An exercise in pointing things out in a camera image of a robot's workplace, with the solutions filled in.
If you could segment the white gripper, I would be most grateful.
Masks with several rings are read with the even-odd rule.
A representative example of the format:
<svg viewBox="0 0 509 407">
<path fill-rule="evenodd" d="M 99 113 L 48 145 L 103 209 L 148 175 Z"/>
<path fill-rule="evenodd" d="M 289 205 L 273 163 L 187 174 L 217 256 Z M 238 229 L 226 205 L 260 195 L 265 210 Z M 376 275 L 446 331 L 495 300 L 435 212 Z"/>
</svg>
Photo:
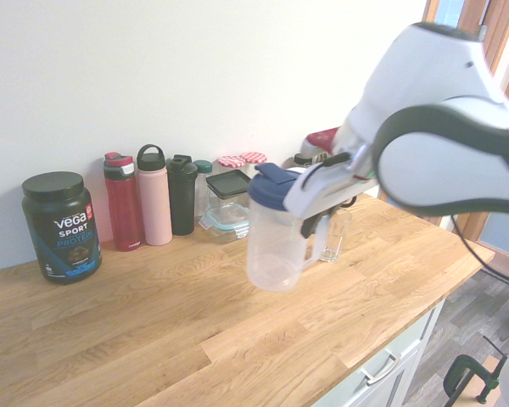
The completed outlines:
<svg viewBox="0 0 509 407">
<path fill-rule="evenodd" d="M 301 235 L 308 238 L 321 218 L 331 220 L 335 205 L 377 185 L 372 163 L 372 146 L 342 151 L 312 165 L 294 182 L 283 205 L 293 216 L 304 220 Z"/>
</svg>

